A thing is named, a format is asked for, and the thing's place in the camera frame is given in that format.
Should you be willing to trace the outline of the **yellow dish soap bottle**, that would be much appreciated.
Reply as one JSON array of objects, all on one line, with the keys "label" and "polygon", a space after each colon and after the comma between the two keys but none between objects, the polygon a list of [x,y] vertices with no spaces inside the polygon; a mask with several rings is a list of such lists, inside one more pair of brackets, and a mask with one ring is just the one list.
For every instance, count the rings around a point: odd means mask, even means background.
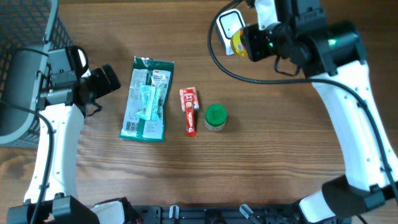
[{"label": "yellow dish soap bottle", "polygon": [[231,48],[234,52],[235,55],[239,56],[247,56],[247,50],[241,40],[241,37],[243,36],[243,28],[240,30],[236,31],[232,38],[231,38]]}]

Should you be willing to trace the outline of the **green white plastic package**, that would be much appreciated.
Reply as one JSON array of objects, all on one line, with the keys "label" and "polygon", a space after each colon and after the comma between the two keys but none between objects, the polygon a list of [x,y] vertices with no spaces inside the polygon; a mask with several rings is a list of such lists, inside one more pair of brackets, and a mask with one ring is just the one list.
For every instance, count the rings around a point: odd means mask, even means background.
[{"label": "green white plastic package", "polygon": [[135,57],[129,84],[123,126],[119,137],[144,142],[162,142],[174,63]]}]

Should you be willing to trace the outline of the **red white tissue pack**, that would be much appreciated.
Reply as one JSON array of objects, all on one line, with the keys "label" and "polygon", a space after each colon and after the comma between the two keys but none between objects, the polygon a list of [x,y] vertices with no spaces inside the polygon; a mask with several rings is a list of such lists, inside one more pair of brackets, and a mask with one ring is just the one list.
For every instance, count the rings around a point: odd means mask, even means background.
[{"label": "red white tissue pack", "polygon": [[199,105],[199,102],[198,102],[198,94],[197,94],[197,91],[196,91],[195,87],[182,88],[182,89],[179,90],[182,111],[185,112],[183,95],[184,95],[184,93],[187,90],[192,90],[193,91],[193,107],[194,107],[195,111],[198,111],[200,109],[200,105]]}]

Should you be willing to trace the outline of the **green lid white jar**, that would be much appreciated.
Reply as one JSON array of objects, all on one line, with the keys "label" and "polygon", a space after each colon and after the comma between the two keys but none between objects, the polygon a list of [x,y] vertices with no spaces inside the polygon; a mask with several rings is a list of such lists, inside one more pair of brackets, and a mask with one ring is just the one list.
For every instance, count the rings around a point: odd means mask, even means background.
[{"label": "green lid white jar", "polygon": [[227,121],[228,112],[221,104],[212,104],[205,111],[205,126],[210,131],[221,131]]}]

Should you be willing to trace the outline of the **red Nescafe coffee stick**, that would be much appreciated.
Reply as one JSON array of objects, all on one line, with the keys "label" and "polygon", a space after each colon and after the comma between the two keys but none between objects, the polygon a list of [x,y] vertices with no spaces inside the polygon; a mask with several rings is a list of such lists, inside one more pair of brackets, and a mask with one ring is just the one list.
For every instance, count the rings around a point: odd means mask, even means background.
[{"label": "red Nescafe coffee stick", "polygon": [[185,118],[187,123],[186,135],[189,137],[197,136],[197,129],[195,126],[195,110],[193,107],[193,91],[187,90],[184,95]]}]

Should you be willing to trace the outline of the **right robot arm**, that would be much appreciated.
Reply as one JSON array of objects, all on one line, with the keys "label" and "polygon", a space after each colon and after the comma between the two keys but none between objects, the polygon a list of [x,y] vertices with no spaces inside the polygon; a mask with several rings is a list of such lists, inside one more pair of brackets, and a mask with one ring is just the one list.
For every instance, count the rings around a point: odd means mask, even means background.
[{"label": "right robot arm", "polygon": [[397,156],[369,81],[367,53],[350,21],[329,24],[319,1],[249,1],[257,22],[234,47],[257,62],[289,59],[320,95],[335,129],[345,174],[298,203],[303,219],[350,218],[397,198]]}]

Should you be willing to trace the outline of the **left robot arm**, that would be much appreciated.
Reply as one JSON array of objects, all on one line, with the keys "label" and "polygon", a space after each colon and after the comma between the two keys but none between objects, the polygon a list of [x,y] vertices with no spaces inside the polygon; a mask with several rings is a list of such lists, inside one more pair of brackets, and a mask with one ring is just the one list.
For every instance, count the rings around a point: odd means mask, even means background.
[{"label": "left robot arm", "polygon": [[34,173],[22,205],[8,223],[140,223],[122,197],[88,208],[78,200],[76,157],[86,107],[121,86],[110,65],[90,70],[76,45],[44,52],[18,48],[1,97],[1,144],[38,144]]}]

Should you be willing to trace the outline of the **white barcode scanner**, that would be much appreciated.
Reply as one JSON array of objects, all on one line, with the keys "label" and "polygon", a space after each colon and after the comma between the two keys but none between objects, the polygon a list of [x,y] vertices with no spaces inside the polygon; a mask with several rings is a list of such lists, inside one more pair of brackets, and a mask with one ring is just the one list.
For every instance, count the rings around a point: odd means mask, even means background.
[{"label": "white barcode scanner", "polygon": [[237,9],[230,9],[222,12],[216,19],[216,32],[224,46],[226,55],[233,55],[231,48],[232,36],[244,27],[244,19],[241,12]]}]

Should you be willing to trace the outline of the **dark grey plastic basket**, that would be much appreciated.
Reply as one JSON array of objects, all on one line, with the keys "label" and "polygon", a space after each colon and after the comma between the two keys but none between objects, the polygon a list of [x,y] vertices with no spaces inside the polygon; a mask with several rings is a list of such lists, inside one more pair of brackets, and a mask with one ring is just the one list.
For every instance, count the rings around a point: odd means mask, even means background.
[{"label": "dark grey plastic basket", "polygon": [[1,146],[36,147],[38,117],[11,105],[35,110],[41,82],[50,73],[46,54],[72,45],[58,15],[58,0],[1,1]]}]

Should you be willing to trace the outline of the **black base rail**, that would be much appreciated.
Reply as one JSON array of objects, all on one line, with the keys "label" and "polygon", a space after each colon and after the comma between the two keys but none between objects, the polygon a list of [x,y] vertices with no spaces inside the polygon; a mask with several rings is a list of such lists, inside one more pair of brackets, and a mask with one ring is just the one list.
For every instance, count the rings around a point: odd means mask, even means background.
[{"label": "black base rail", "polygon": [[284,224],[307,223],[294,205],[268,205],[265,207],[171,207],[134,206],[140,215],[136,223],[146,224]]}]

